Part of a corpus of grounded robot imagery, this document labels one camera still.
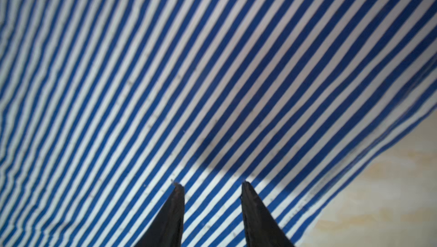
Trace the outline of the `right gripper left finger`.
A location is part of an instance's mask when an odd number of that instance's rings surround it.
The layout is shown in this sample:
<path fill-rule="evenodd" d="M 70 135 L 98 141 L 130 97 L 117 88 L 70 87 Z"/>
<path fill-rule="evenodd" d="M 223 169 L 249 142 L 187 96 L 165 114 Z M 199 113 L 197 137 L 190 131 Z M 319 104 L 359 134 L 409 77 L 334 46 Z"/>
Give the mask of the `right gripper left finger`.
<path fill-rule="evenodd" d="M 180 247 L 185 212 L 184 187 L 175 188 L 135 247 Z"/>

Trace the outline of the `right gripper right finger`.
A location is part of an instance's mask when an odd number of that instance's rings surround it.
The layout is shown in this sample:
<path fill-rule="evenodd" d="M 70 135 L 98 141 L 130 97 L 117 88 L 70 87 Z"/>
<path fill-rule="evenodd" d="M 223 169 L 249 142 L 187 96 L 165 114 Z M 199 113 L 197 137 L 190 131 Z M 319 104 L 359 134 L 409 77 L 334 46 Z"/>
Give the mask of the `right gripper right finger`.
<path fill-rule="evenodd" d="M 241 186 L 241 208 L 248 247 L 293 247 L 283 230 L 253 188 L 244 181 Z"/>

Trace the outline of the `blue white striped tank top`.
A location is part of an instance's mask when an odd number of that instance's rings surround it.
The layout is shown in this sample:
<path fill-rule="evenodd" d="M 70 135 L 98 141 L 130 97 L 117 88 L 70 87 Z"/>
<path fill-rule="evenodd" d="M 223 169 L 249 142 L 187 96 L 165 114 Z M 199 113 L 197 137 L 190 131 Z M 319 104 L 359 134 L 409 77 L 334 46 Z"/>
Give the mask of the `blue white striped tank top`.
<path fill-rule="evenodd" d="M 1 245 L 289 239 L 437 107 L 437 0 L 1 0 Z"/>

